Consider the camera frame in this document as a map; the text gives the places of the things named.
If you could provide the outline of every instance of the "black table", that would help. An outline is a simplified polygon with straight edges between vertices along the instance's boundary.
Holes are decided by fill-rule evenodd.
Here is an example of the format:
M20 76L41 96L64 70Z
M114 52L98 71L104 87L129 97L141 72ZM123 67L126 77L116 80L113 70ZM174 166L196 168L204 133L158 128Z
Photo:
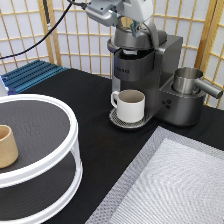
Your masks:
M152 119L137 132L118 130L109 121L111 85L109 79L70 69L23 92L64 101L73 109L80 128L81 185L71 202L47 224L85 223L158 126L224 149L224 111L206 106L193 127L178 128Z

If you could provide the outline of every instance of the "black cable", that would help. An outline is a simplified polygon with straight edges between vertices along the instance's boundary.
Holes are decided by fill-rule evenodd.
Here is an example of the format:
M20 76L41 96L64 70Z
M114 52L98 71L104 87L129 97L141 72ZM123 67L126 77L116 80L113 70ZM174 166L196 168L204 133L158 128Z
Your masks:
M49 30L49 32L40 40L40 41L38 41L36 44L34 44L32 47L30 47L30 48L28 48L28 49L26 49L25 51L23 51L23 52L20 52L20 53L18 53L18 54L12 54L12 55L9 55L9 56L5 56L5 57L2 57L2 58L0 58L0 60L3 60L3 59L6 59L6 58L11 58L11 57L16 57L16 56L19 56L19 55L21 55L21 54L25 54L26 52L28 52L28 51L30 51L30 50L32 50L33 48L35 48L37 45L39 45L39 44L41 44L54 30L55 30L55 28L58 26L58 24L63 20L63 18L65 17L65 15L66 15L66 13L68 12L68 10L72 7L72 5L74 5L73 3L73 1L70 1L69 0L69 2L72 2L72 3L70 3L69 4L69 6L66 8L66 10L64 11L64 13L63 13L63 15L61 16L61 18L58 20L58 22L53 26L53 28L51 28L51 30ZM77 4L77 6L81 6L81 4L85 4L85 3L75 3L75 4Z
M80 6L80 7L82 7L82 9L83 10L85 10L86 9L86 7L87 7L87 4L86 3L76 3L76 2L73 2L72 0L67 0L70 4L72 4L72 5L76 5L76 6Z

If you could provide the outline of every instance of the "beige cup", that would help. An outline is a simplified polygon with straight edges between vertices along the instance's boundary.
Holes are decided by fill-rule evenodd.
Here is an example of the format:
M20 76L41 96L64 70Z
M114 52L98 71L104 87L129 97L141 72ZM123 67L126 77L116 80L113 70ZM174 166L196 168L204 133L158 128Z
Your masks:
M18 149L12 129L6 125L0 125L0 168L11 165L17 158Z

